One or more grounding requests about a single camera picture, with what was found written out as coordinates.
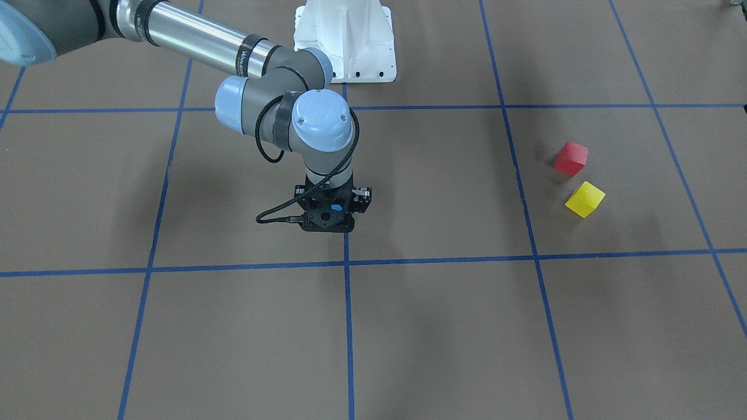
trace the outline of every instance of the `blue grid line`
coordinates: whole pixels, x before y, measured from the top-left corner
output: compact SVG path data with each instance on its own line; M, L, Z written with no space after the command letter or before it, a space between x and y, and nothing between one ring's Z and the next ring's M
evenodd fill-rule
M199 10L202 11L202 3L204 0L200 0ZM140 342L140 329L143 326L143 316L145 315L145 304L148 299L148 289L150 287L151 274L153 272L153 262L155 261L155 251L158 246L158 236L161 233L161 220L164 215L164 207L166 205L166 195L169 189L169 175L171 171L171 164L174 160L174 150L176 148L176 141L179 138L179 129L182 124L182 108L185 105L187 99L187 89L189 87L190 73L192 71L192 60L187 61L187 69L185 71L184 84L182 85L182 97L179 100L179 111L176 114L176 122L174 124L174 132L171 138L171 147L169 149L169 158L166 163L166 171L164 174L164 184L161 189L161 200L158 204L158 214L155 219L155 227L153 228L153 243L148 257L148 266L146 268L145 280L143 281L143 290L140 293L140 305L137 309L137 320L135 321L135 329L132 335L132 346L130 347L130 357L127 362L127 372L125 374L125 382L122 389L122 399L120 400L120 409L117 415L117 420L123 420L125 418L125 411L127 409L127 399L129 396L130 384L132 381L132 372L134 370L135 357L137 356L137 345Z
M548 322L548 330L550 333L550 340L553 346L553 352L555 354L555 364L558 370L558 378L560 380L560 387L562 390L563 400L565 402L565 411L568 415L568 420L573 420L573 408L571 407L571 398L568 394L568 385L565 381L565 370L563 369L562 359L560 357L560 347L558 345L557 336L555 334L555 326L553 322L553 315L550 309L550 301L548 299L547 289L545 288L545 278L542 274L542 265L538 258L537 244L534 238L534 231L532 230L532 220L529 216L529 207L527 206L527 198L524 194L524 185L521 181L521 171L519 170L518 159L516 158L516 148L513 143L513 135L511 134L511 125L509 123L508 111L506 110L506 101L503 97L503 88L500 85L500 75L498 73L498 65L495 62L495 50L493 49L493 42L490 36L490 28L488 26L488 18L485 13L485 5L483 0L478 0L480 3L480 13L483 18L483 27L485 28L485 38L488 42L488 51L490 52L490 61L493 66L493 75L495 77L495 87L498 90L498 98L501 105L501 113L503 114L503 124L506 126L506 136L509 141L509 148L511 149L511 160L513 161L514 168L516 168L516 184L518 186L519 195L521 197L521 205L524 207L524 220L527 223L527 234L529 235L529 242L532 246L532 257L534 260L534 266L537 271L537 280L539 281L539 290L542 293L542 304L545 307L545 317Z
M21 67L21 70L18 71L18 77L16 77L16 83L13 85L13 90L10 92L10 97L7 99L7 103L5 104L5 109L2 112L2 115L0 116L0 130L2 130L2 127L5 125L5 120L7 119L8 113L10 113L10 107L13 104L13 100L16 98L16 93L18 93L18 87L21 86L21 80L23 80L23 75L26 73L26 68Z
M193 273L195 271L246 271L246 270L277 270L282 268L318 268L342 267L343 261L319 262L277 262L262 264L229 264L229 265L185 265L175 267L153 267L153 273Z
M743 108L744 104L656 104L657 108ZM575 108L653 108L651 104L516 104L516 105L372 105L353 106L354 111L427 111L460 109L575 109ZM215 107L183 108L59 108L9 109L3 114L118 114L145 112L215 112Z
M429 109L500 109L500 105L374 105L353 106L354 111L424 111Z
M539 255L541 260L552 259L595 259L595 258L632 258L645 256L688 256L710 255L710 250L675 250L675 251L641 251L620 253L578 253L578 254L550 254Z
M685 191L687 192L687 198L690 200L690 205L692 206L692 210L695 212L695 217L698 219L698 224L700 225L701 231L703 232L703 237L705 238L705 241L708 244L708 250L710 251L710 254L713 257L713 262L716 264L716 269L718 270L719 275L721 276L721 281L724 283L724 288L726 289L726 293L729 296L731 305L734 308L734 312L736 313L737 319L739 320L739 323L742 327L742 332L744 333L744 336L747 338L747 323L745 322L745 319L742 315L742 311L740 310L740 306L737 303L737 299L735 298L734 293L731 290L731 285L729 284L729 280L726 278L726 273L724 273L724 269L721 266L721 261L719 261L719 256L716 253L715 249L713 248L713 242L710 240L710 235L708 235L708 230L706 229L705 222L703 221L703 217L701 216L700 210L698 210L698 204L695 202L695 197L692 195L690 186L687 183L687 179L685 178L685 173L682 170L682 166L680 165L680 160L677 157L675 148L672 145L672 141L669 138L669 133L666 131L666 127L664 126L664 121L661 118L661 114L659 113L657 104L654 101L654 96L651 94L651 90L648 88L648 83L646 82L646 79L643 76L643 71L641 70L640 63L638 62L636 53L633 51L633 46L630 43L630 39L627 36L625 27L622 24L622 20L620 19L620 14L618 13L617 8L615 7L615 2L613 0L608 0L608 2L610 3L612 12L615 14L615 19L617 20L617 24L620 27L620 32L622 33L622 37L625 40L625 45L627 46L627 50L630 53L630 57L633 59L633 63L636 66L636 70L638 71L638 76L641 78L641 82L643 83L643 88L645 89L646 95L648 96L648 100L649 102L651 102L651 106L654 109L654 114L656 115L657 121L659 123L659 127L661 128L662 135L664 136L664 141L666 142L666 145L669 148L669 154L672 156L672 160L675 163L675 167L677 168L677 172L680 176L680 180L682 181L682 185L684 186Z
M348 420L356 418L356 390L355 390L355 368L353 357L353 304L350 294L350 236L344 235L344 262L345 262L345 327L347 340L347 417Z
M741 108L745 104L656 104L656 108Z
M744 254L747 253L747 248L722 248L715 251L717 254Z
M179 108L70 108L70 109L15 109L9 114L119 114L131 112L178 112Z
M718 254L747 254L747 248L715 249ZM572 260L572 259L602 259L602 258L643 258L650 256L695 256L710 255L710 250L673 250L673 251L631 251L618 253L568 253L568 254L538 254L540 260ZM359 259L349 261L318 261L318 262L276 262L257 264L231 265L177 265L153 268L91 268L81 270L47 270L47 271L0 271L0 278L12 277L63 277L87 276L95 274L144 274L151 273L193 273L199 271L250 271L250 270L278 270L283 268L319 268L319 267L351 267L371 265L426 265L426 264L454 264L477 262L511 262L533 261L532 255L520 256L478 256L478 257L446 257L446 258L413 258L413 259Z
M416 264L453 264L457 262L505 262L532 261L533 256L475 256L450 258L412 258L412 259L358 259L350 261L350 266L362 265L416 265Z
M145 274L145 268L91 268L83 270L44 270L44 271L6 271L0 272L0 279L11 277L62 277L91 276L96 274Z
M547 108L650 108L649 104L536 104L506 105L506 109L547 109Z

